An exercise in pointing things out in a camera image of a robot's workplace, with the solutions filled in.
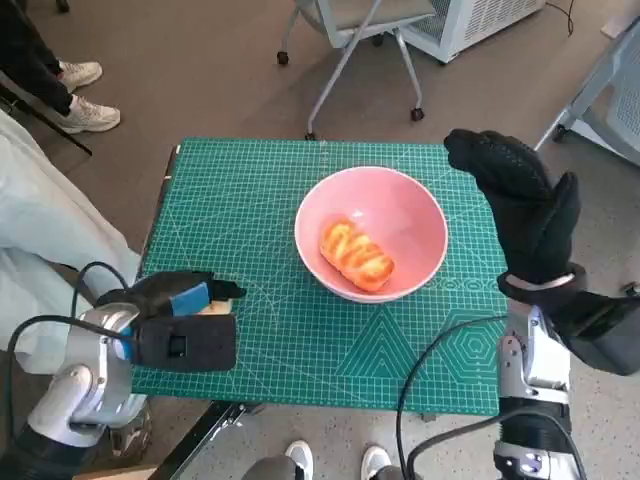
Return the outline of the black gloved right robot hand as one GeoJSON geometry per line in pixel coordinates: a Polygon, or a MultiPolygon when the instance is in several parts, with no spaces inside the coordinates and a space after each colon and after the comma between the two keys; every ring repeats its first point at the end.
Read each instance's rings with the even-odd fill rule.
{"type": "Polygon", "coordinates": [[[581,210],[574,173],[552,183],[536,151],[495,131],[453,129],[444,146],[449,164],[472,175],[488,201],[510,275],[542,285],[573,272],[581,210]]]}

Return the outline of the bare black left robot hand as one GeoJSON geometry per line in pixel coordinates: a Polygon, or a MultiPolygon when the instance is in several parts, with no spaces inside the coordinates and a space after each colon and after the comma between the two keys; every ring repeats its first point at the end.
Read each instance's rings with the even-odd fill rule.
{"type": "Polygon", "coordinates": [[[247,290],[207,271],[158,272],[137,281],[127,293],[140,301],[150,316],[198,314],[214,301],[241,299],[247,290]]]}

